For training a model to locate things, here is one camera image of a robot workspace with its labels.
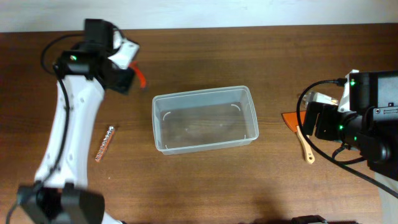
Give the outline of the orange handled pliers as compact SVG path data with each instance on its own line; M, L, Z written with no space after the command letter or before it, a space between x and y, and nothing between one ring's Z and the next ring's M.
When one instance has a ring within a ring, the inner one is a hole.
M140 71L137 61L133 61L130 64L130 68L134 71L134 73L136 74L136 77L139 79L140 82L140 89L144 90L147 87L147 80L144 76L144 74Z

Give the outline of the orange scraper with wooden handle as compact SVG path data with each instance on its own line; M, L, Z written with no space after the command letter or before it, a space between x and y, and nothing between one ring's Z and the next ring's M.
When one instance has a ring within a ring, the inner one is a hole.
M305 161L309 164L313 164L315 162L315 157L313 155L312 148L305 140L303 133L299 129L299 120L297 119L296 112L282 113L282 118L290 130L297 135L302 145Z

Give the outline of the orange socket bit rail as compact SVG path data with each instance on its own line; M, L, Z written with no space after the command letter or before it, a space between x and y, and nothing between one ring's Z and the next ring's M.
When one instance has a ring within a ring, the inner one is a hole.
M105 134L105 137L104 137L104 139L103 139L103 141L102 141L102 143L100 145L100 148L99 148L99 150L98 150L98 152L97 152L97 154L95 156L95 161L96 162L101 162L103 156L105 155L105 153L106 153L106 151L107 151L107 149L109 147L110 142L113 139L113 136L115 134L115 130L116 130L116 128L114 126L109 126L109 128L108 128L108 130L107 130L107 132Z

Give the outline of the clear plastic container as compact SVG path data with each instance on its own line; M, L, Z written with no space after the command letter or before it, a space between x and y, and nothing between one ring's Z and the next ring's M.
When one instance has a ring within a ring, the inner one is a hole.
M155 96L155 147L164 155L245 146L259 137L257 115L246 86Z

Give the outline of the clear case of coloured bits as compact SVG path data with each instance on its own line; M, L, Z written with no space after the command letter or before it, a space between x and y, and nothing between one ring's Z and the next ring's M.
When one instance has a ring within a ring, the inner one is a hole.
M303 97L303 105L305 107L308 106L310 102L318 102L318 103L324 103L328 105L338 105L339 101L336 98L333 98L331 96L325 95L323 93L317 92L317 91L309 91L304 97Z

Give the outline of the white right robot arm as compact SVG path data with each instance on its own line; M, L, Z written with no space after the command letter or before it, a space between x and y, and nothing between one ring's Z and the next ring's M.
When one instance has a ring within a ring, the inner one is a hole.
M342 149L357 149L360 158L327 159L379 188L384 223L397 223L397 122L379 121L374 108L364 113L340 113L336 105L311 102L303 131L318 139L342 143Z

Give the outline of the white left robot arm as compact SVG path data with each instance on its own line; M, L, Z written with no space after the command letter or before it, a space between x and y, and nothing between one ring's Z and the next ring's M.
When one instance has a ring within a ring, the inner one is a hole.
M17 191L16 206L34 223L118 223L104 197L87 189L88 153L105 91L128 91L135 55L68 50L55 62L58 96L49 143L34 184Z

